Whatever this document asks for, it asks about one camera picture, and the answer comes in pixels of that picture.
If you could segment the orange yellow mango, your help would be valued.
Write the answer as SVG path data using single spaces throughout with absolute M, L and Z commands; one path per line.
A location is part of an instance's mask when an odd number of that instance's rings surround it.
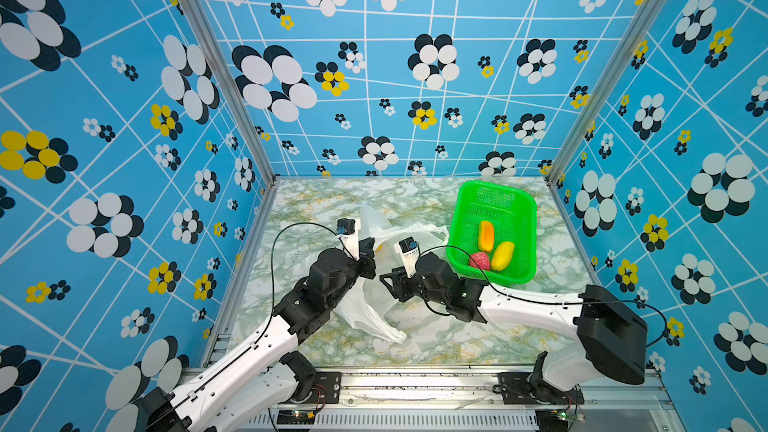
M 491 270 L 495 272 L 505 271 L 511 264 L 515 252 L 515 244 L 511 241 L 501 242 L 494 250 L 491 257 Z

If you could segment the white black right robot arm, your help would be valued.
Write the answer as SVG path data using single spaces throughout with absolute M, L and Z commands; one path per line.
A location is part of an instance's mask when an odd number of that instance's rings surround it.
M 565 393 L 596 378 L 627 385 L 645 382 L 648 325 L 605 288 L 578 293 L 539 293 L 497 286 L 487 277 L 458 275 L 429 251 L 380 277 L 390 295 L 419 299 L 462 322 L 513 323 L 560 334 L 572 343 L 537 356 L 529 376 L 532 393 Z

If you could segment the pink red dragon fruit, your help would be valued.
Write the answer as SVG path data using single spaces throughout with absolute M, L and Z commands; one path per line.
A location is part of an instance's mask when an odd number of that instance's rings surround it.
M 486 252 L 480 251 L 470 255 L 469 265 L 482 271 L 491 270 L 491 259 Z

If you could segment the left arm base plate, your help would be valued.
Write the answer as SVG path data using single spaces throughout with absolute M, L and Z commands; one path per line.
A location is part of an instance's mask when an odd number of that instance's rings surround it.
M 338 371 L 315 372 L 309 378 L 298 382 L 293 395 L 280 402 L 280 405 L 320 405 L 338 404 L 342 385 L 342 373 Z

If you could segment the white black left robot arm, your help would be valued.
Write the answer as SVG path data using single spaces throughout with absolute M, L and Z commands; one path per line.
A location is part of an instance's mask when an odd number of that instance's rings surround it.
M 315 369 L 298 347 L 329 321 L 359 278 L 375 277 L 374 244 L 360 240 L 355 254 L 322 251 L 249 338 L 197 377 L 140 399 L 132 430 L 234 431 L 295 394 L 309 394 Z

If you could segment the orange papaya slice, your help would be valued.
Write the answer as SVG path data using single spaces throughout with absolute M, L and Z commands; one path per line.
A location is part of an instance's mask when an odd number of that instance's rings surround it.
M 495 229 L 488 220 L 481 220 L 478 226 L 477 247 L 479 251 L 489 253 L 495 245 Z

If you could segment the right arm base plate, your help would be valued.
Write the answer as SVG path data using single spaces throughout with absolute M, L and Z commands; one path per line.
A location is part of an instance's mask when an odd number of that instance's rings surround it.
M 531 374 L 525 372 L 502 372 L 497 375 L 497 383 L 492 391 L 502 397 L 506 405 L 583 405 L 584 396 L 576 386 L 568 391 L 560 391 L 542 381 L 534 381 Z

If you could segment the white plastic bag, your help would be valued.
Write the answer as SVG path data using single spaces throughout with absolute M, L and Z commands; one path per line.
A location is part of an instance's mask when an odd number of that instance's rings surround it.
M 374 239 L 376 278 L 360 279 L 346 294 L 335 313 L 352 328 L 391 343 L 402 344 L 407 335 L 390 325 L 384 318 L 397 300 L 379 281 L 379 277 L 403 265 L 399 242 L 412 238 L 421 250 L 446 245 L 449 232 L 446 226 L 415 222 L 406 226 L 393 226 L 379 211 L 362 205 L 355 219 L 361 220 L 361 238 Z

